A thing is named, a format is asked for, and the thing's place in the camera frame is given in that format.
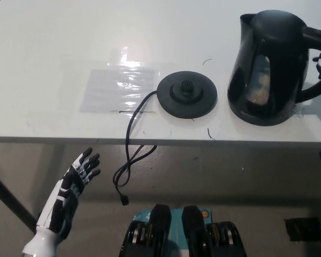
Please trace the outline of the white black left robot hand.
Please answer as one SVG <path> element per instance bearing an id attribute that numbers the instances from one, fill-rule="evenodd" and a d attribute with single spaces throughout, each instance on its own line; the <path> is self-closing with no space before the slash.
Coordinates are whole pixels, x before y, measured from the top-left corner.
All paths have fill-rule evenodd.
<path id="1" fill-rule="evenodd" d="M 91 155 L 88 148 L 70 165 L 56 183 L 36 223 L 36 234 L 25 245 L 22 256 L 56 256 L 58 245 L 64 241 L 72 227 L 79 197 L 100 170 L 99 154 Z"/>

